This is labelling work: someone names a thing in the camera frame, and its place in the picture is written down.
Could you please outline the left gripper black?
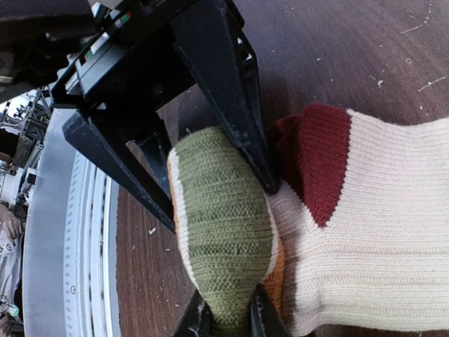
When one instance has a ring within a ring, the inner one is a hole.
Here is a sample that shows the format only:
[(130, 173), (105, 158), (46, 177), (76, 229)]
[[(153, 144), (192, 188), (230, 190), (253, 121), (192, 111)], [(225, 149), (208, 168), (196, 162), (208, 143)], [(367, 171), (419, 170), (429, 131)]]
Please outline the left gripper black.
[[(107, 16), (104, 32), (92, 37), (51, 86), (53, 104), (75, 109), (121, 105), (148, 95), (156, 108), (194, 85), (173, 45), (170, 27), (193, 1), (123, 1)], [(63, 125), (65, 140), (131, 193), (171, 232), (175, 231), (170, 189), (162, 188), (99, 115), (76, 111)]]

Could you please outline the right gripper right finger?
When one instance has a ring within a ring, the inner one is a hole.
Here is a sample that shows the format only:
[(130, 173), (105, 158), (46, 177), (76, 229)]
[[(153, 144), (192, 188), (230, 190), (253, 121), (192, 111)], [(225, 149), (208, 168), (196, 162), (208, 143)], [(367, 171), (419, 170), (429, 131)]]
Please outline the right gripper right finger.
[(250, 300), (250, 321), (254, 337), (290, 336), (262, 284), (257, 284)]

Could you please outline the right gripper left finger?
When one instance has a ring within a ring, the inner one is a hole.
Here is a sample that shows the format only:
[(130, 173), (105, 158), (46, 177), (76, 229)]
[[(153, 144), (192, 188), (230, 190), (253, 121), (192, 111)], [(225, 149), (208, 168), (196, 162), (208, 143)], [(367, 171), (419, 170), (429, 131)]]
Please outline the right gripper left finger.
[(202, 298), (192, 298), (174, 337), (209, 337), (211, 336), (212, 312)]

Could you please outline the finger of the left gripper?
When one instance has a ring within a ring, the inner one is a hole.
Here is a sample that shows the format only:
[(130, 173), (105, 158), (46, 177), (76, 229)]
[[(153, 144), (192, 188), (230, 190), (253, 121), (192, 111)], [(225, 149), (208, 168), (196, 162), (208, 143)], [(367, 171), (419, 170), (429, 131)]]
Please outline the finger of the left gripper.
[(257, 56), (244, 25), (233, 1), (195, 1), (170, 22), (175, 49), (217, 122), (264, 190), (275, 194), (280, 175), (264, 132)]

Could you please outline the cream striped knitted sock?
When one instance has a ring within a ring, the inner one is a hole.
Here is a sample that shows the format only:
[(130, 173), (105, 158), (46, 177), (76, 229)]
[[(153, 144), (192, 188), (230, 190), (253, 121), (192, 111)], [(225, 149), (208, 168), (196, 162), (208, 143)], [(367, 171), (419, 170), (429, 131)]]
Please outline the cream striped knitted sock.
[(211, 336), (252, 336), (257, 284), (290, 336), (446, 330), (448, 120), (402, 126), (313, 104), (267, 135), (274, 195), (218, 127), (168, 155), (177, 246)]

